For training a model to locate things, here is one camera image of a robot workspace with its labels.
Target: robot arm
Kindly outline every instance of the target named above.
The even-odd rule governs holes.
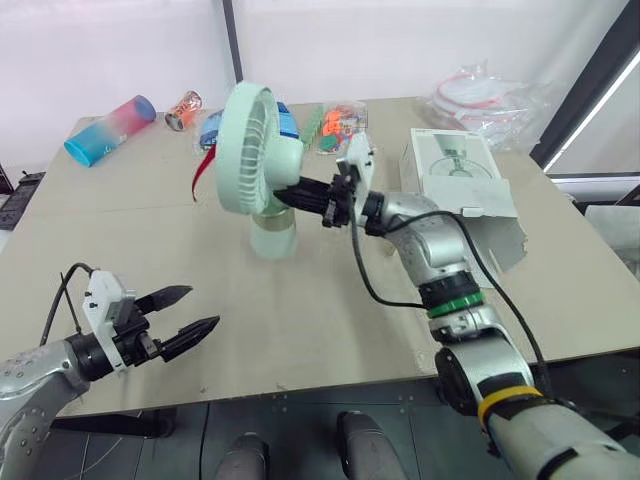
[[[346,209],[355,205],[352,216],[365,232],[396,246],[420,292],[431,335],[442,345],[435,361],[449,404],[478,416],[519,478],[636,478],[640,459],[535,388],[527,362],[469,271],[455,222],[435,215],[404,222],[437,206],[417,194],[369,192],[372,152],[359,143],[349,150],[330,185],[302,178],[301,195],[297,186],[275,195],[321,214],[327,227],[347,225]]]
[[[151,339],[145,315],[191,287],[172,286],[136,300],[110,272],[94,271],[84,309],[93,333],[23,352],[0,364],[0,480],[29,478],[56,414],[108,373],[155,357],[168,362],[206,337],[220,317],[198,320],[166,342]]]

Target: beige tabletop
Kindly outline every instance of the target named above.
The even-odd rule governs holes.
[[[299,125],[312,108],[292,108]],[[378,151],[374,187],[398,190],[398,159],[409,129],[428,125],[411,99],[369,102],[369,123]],[[438,345],[424,314],[371,300],[347,229],[323,228],[318,216],[297,212],[295,257],[271,262],[251,251],[249,218],[220,208],[212,169],[194,204],[190,185],[202,156],[195,140],[194,131],[175,133],[158,121],[92,168],[58,153],[0,255],[4,357],[37,345],[59,272],[84,261],[124,276],[140,295],[170,284],[193,285],[178,304],[149,316],[157,338],[213,314],[222,321],[171,363],[155,360],[96,382],[65,414],[435,374]],[[303,174],[329,181],[334,160],[311,151]],[[502,282],[546,357],[640,344],[640,284],[530,158],[498,155],[496,161],[511,182],[528,235],[526,258]],[[383,240],[362,236],[362,248],[380,294],[418,300]],[[86,282],[77,275],[70,288],[78,307]],[[515,318],[495,292],[488,296],[533,360]],[[50,339],[72,333],[63,303]]]

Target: mint green fan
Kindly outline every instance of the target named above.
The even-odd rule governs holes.
[[[251,245],[260,256],[285,258],[295,251],[294,211],[272,192],[298,183],[302,151],[302,142],[280,135],[271,91],[236,85],[218,132],[216,190],[225,210],[252,216]]]

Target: white box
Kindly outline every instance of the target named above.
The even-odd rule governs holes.
[[[481,135],[413,128],[399,166],[402,191],[419,192],[441,210],[461,215],[492,273],[506,272],[524,258],[526,235],[509,181]],[[489,287],[468,249],[467,259],[476,281]]]

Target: red ribbon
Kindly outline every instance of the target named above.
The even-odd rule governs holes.
[[[197,202],[196,193],[195,193],[196,184],[198,183],[198,180],[200,179],[200,176],[202,175],[202,173],[207,169],[209,164],[213,162],[213,159],[215,158],[215,156],[216,156],[216,144],[214,143],[209,149],[209,151],[207,152],[207,154],[205,155],[204,160],[202,160],[202,163],[198,165],[196,174],[193,176],[193,181],[191,182],[191,196],[193,197],[194,202]]]

